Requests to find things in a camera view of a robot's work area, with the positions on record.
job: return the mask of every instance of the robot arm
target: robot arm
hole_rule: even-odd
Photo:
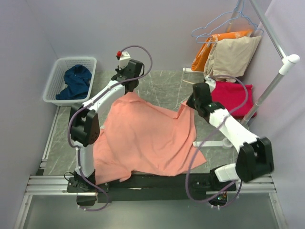
[[[193,94],[187,105],[196,109],[199,116],[216,128],[232,143],[237,150],[236,163],[212,169],[215,182],[226,182],[241,179],[249,182],[274,170],[271,142],[259,138],[235,120],[223,105],[212,101],[211,92],[216,82],[206,77],[206,82],[193,85]]]
[[[134,88],[138,86],[139,81],[134,80],[126,82],[114,88],[112,88],[112,85],[120,81],[139,77],[142,68],[144,70],[144,64],[142,62],[132,60],[128,52],[120,53],[117,58],[119,60],[119,65],[116,69],[117,74],[112,77],[112,80],[110,80],[107,86],[92,99],[82,104],[74,104],[71,107],[69,120],[71,120],[72,116],[82,107],[88,106],[73,120],[70,131],[71,139],[74,145],[78,146],[80,149],[80,164],[85,177],[90,177],[94,173],[93,143],[100,135],[98,116],[101,115],[103,111],[107,110],[107,108],[109,108],[114,101],[125,95],[127,92],[132,92]],[[97,100],[97,98],[99,98],[100,95],[107,89],[111,90],[108,91],[102,98]],[[75,172],[81,176],[78,164],[79,163],[76,163],[77,166],[75,168]]]
[[[71,139],[80,148],[80,164],[85,177],[90,177],[94,173],[93,143],[100,134],[98,114],[106,110],[107,107],[110,107],[115,100],[127,92],[132,92],[138,85],[138,80],[118,85],[112,88],[104,97],[95,101],[100,94],[113,84],[126,79],[136,78],[140,75],[143,63],[130,59],[127,52],[123,52],[118,57],[118,60],[117,74],[112,77],[108,85],[92,99],[83,104],[74,104],[71,107],[70,119],[79,109],[91,104],[76,116],[70,131]],[[215,183],[238,179],[249,182],[272,172],[274,165],[270,141],[267,138],[260,139],[245,129],[229,114],[224,106],[220,103],[214,103],[211,92],[215,86],[215,81],[209,77],[206,78],[205,83],[194,84],[193,93],[187,101],[188,106],[196,109],[199,116],[215,127],[218,127],[226,118],[225,124],[219,130],[239,152],[236,163],[212,169],[210,172],[211,179]],[[79,169],[76,166],[75,172],[81,175]]]

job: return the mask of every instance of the garment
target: garment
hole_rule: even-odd
[[[204,75],[210,75],[216,80],[225,79],[228,82],[235,82],[234,79],[226,78],[224,75],[243,76],[260,40],[261,36],[244,36],[218,41],[211,49],[205,63]]]
[[[236,119],[242,119],[252,108],[252,85],[246,85],[249,97],[246,104],[231,115]],[[230,111],[244,101],[245,92],[239,83],[216,82],[216,88],[211,93],[213,102],[220,102]]]
[[[222,34],[211,35],[205,42],[218,42],[223,39],[236,39],[244,36],[250,36],[253,30],[239,31],[239,32],[228,32]],[[195,60],[192,63],[193,71],[204,71],[205,63],[208,59],[211,49],[214,47],[214,43],[204,43],[197,53]]]
[[[116,100],[93,147],[97,184],[127,180],[132,171],[175,176],[187,170],[195,153],[194,110],[152,105],[137,93]],[[198,153],[193,168],[206,160]]]
[[[87,97],[91,72],[78,64],[66,71],[64,80],[67,87],[56,95],[57,100],[84,99]]]

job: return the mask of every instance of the navy blue clothing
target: navy blue clothing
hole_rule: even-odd
[[[92,74],[78,64],[66,71],[64,76],[67,88],[56,95],[57,100],[84,99],[87,97]]]

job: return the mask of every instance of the gray tile floor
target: gray tile floor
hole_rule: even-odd
[[[92,96],[104,88],[114,74],[115,72],[113,71],[96,74]],[[182,79],[199,83],[203,81],[203,76],[201,74],[185,74],[182,71],[152,71],[148,76],[140,80],[136,91],[142,99],[153,105],[177,111],[180,104],[188,99],[193,91],[192,85],[183,82]],[[105,111],[99,117],[100,125],[105,121],[107,113],[108,111]],[[63,175],[65,172],[73,172],[75,169],[75,150],[67,142],[69,114],[69,107],[60,107],[44,175]],[[203,140],[214,129],[198,114],[195,115],[195,126],[198,141]],[[211,140],[222,140],[223,138],[224,136],[219,132]],[[202,148],[201,152],[207,162],[193,169],[193,173],[209,172],[210,169],[217,166],[233,163],[237,158],[237,152],[234,148],[210,147]]]

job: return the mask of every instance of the white wall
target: white wall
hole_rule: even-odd
[[[181,70],[190,66],[200,48],[192,30],[204,26],[237,0],[27,0],[59,57],[89,55],[98,68],[112,70],[117,51],[143,45],[155,70]],[[246,0],[245,13],[259,22]],[[211,25],[225,22],[231,15]],[[148,63],[145,54],[133,58]]]
[[[56,55],[24,0],[0,2],[0,224],[13,227],[56,107],[42,92]]]
[[[288,54],[301,62],[280,82],[258,111],[250,128],[273,144],[274,183],[289,228],[305,228],[305,36],[303,0],[273,0],[266,15]],[[264,91],[282,66],[267,34],[248,68],[254,98]]]

